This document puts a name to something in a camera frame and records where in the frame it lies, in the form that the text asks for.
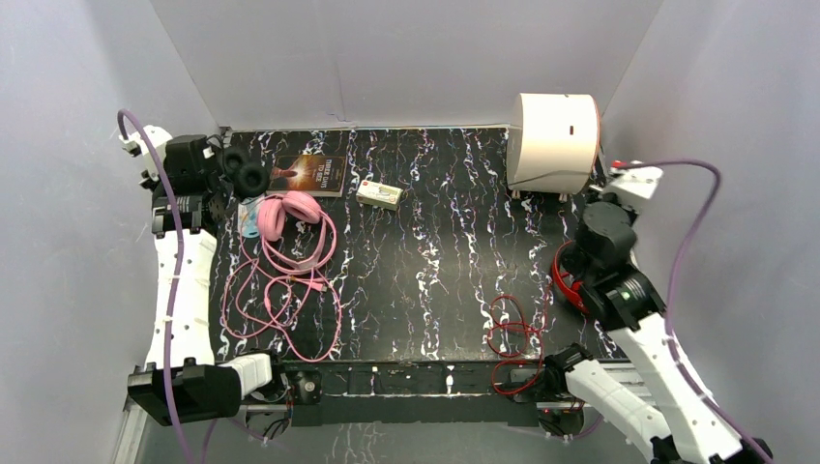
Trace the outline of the small white cardboard box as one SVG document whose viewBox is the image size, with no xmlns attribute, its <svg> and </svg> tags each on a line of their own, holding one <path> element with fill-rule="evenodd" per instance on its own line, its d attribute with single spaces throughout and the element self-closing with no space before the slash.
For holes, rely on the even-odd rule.
<svg viewBox="0 0 820 464">
<path fill-rule="evenodd" d="M 356 199 L 361 204 L 396 211 L 402 194 L 402 188 L 362 181 L 356 192 Z"/>
</svg>

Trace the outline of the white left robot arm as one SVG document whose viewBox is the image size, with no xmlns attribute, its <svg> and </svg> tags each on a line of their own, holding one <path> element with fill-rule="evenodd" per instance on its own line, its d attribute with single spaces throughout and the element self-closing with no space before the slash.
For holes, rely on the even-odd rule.
<svg viewBox="0 0 820 464">
<path fill-rule="evenodd" d="M 284 398 L 287 374 L 264 352 L 218 364 L 210 339 L 211 270 L 230 191 L 246 162 L 202 134 L 173 136 L 148 126 L 124 138 L 141 155 L 140 184 L 152 193 L 151 232 L 158 259 L 156 317 L 143 368 L 128 379 L 129 398 L 163 426 L 235 416 L 252 392 Z"/>
</svg>

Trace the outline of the black on-ear headphones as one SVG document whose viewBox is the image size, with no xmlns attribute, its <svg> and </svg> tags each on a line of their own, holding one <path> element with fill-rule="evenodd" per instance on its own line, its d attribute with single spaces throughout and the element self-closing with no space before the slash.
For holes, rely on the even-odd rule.
<svg viewBox="0 0 820 464">
<path fill-rule="evenodd" d="M 266 192 L 270 174 L 259 161 L 239 147 L 227 147 L 221 154 L 223 175 L 233 186 L 233 195 L 240 200 L 254 198 Z"/>
</svg>

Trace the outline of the pink over-ear headphones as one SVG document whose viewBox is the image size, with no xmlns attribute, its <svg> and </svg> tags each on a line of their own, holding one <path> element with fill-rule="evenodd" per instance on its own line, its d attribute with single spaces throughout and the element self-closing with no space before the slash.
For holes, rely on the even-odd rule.
<svg viewBox="0 0 820 464">
<path fill-rule="evenodd" d="M 285 223 L 289 218 L 320 225 L 319 240 L 313 253 L 296 260 L 279 252 L 273 246 L 283 237 Z M 317 200 L 301 191 L 272 194 L 259 205 L 256 226 L 262 242 L 265 257 L 279 272 L 290 276 L 301 276 L 318 272 L 333 257 L 337 247 L 337 228 Z"/>
</svg>

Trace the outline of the red and black headphones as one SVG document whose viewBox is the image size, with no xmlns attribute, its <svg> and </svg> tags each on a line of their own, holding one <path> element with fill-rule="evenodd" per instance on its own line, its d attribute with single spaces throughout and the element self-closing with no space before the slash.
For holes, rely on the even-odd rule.
<svg viewBox="0 0 820 464">
<path fill-rule="evenodd" d="M 554 286 L 558 289 L 563 299 L 583 316 L 587 317 L 590 313 L 579 294 L 581 281 L 576 280 L 562 264 L 563 254 L 572 244 L 573 241 L 567 241 L 558 247 L 550 266 L 550 274 Z"/>
</svg>

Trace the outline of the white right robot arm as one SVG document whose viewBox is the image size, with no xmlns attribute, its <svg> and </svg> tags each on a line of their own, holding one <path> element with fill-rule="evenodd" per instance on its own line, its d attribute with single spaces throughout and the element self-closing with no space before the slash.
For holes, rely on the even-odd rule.
<svg viewBox="0 0 820 464">
<path fill-rule="evenodd" d="M 573 241 L 560 254 L 580 280 L 587 313 L 625 352 L 653 400 L 615 380 L 578 343 L 545 357 L 546 391 L 591 405 L 650 463 L 772 462 L 768 446 L 731 424 L 686 371 L 683 351 L 667 330 L 662 298 L 630 262 L 635 242 L 630 213 L 598 201 L 585 207 Z"/>
</svg>

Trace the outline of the dark paperback book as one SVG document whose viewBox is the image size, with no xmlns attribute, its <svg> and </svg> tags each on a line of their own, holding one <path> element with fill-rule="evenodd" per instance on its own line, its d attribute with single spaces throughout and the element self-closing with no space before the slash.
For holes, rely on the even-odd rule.
<svg viewBox="0 0 820 464">
<path fill-rule="evenodd" d="M 269 193 L 298 191 L 314 197 L 341 197 L 347 162 L 341 156 L 300 154 L 275 158 Z"/>
</svg>

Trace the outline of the white cylindrical container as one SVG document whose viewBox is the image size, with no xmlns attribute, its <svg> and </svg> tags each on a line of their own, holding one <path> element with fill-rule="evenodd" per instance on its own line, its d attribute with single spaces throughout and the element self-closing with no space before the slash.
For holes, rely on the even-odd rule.
<svg viewBox="0 0 820 464">
<path fill-rule="evenodd" d="M 590 178 L 599 144 L 592 96 L 520 93 L 507 142 L 508 189 L 576 194 Z"/>
</svg>

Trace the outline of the white and blue small device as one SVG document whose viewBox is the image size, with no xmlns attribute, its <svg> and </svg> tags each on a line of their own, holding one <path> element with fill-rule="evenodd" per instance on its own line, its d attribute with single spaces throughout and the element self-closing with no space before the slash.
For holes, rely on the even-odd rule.
<svg viewBox="0 0 820 464">
<path fill-rule="evenodd" d="M 260 232 L 257 226 L 258 211 L 264 196 L 259 195 L 253 198 L 246 198 L 238 205 L 238 229 L 243 238 L 257 239 Z"/>
</svg>

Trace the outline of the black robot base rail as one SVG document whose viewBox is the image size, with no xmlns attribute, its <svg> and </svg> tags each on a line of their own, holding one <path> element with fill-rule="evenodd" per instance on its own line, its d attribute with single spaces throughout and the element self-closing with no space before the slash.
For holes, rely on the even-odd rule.
<svg viewBox="0 0 820 464">
<path fill-rule="evenodd" d="M 574 434 L 594 422 L 591 407 L 535 369 L 495 362 L 283 362 L 275 382 L 242 412 L 254 419 L 293 407 L 297 427 L 343 423 L 478 423 Z"/>
</svg>

